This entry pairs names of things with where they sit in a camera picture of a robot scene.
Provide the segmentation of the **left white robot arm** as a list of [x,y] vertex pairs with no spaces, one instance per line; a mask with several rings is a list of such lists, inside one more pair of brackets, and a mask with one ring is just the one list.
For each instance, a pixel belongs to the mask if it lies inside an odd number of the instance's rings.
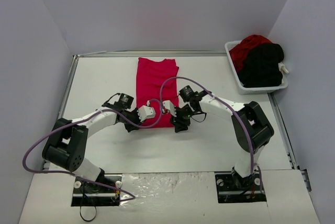
[[60,131],[48,138],[42,151],[45,160],[86,179],[86,185],[94,192],[101,191],[105,184],[113,185],[113,182],[105,177],[103,169],[85,158],[88,138],[117,123],[124,124],[128,132],[138,130],[135,125],[141,125],[138,109],[130,110],[134,98],[124,93],[118,95],[119,99],[114,103],[107,100],[102,104],[102,113],[91,113],[83,119],[58,119],[53,130],[60,128]]

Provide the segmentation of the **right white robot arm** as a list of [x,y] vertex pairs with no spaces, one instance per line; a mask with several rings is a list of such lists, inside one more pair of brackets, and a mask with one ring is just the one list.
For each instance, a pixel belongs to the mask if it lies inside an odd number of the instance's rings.
[[174,106],[163,101],[163,108],[171,114],[175,132],[186,131],[194,115],[214,115],[231,123],[241,154],[232,168],[232,182],[236,188],[244,189],[251,183],[258,158],[264,147],[274,136],[274,129],[261,106],[251,101],[237,103],[216,97],[205,90],[194,91],[189,85],[180,90],[185,105]]

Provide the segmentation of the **bright red t shirt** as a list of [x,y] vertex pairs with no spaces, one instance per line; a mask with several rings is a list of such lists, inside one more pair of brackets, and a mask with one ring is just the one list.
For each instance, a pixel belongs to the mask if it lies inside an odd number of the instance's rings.
[[[147,105],[147,101],[155,98],[160,100],[160,88],[164,81],[178,74],[179,67],[174,59],[164,59],[160,62],[146,58],[138,59],[136,75],[136,103],[137,107]],[[177,83],[176,80],[168,81],[163,88],[163,101],[170,100],[175,106],[178,106]],[[143,126],[152,125],[159,117],[159,103],[150,104],[156,113],[152,119],[143,122]],[[160,121],[153,128],[170,128],[171,115],[162,115]]]

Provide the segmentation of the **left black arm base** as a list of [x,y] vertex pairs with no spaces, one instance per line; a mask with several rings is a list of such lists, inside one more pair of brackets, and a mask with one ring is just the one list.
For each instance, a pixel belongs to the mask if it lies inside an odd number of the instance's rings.
[[120,192],[76,178],[71,207],[114,207],[120,205]]

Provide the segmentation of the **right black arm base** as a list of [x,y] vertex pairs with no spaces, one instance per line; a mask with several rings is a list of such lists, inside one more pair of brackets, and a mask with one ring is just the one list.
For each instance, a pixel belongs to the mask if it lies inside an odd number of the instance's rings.
[[230,172],[215,173],[217,199],[220,204],[240,204],[266,202],[266,194],[261,188],[259,173],[248,177],[241,187],[237,186]]

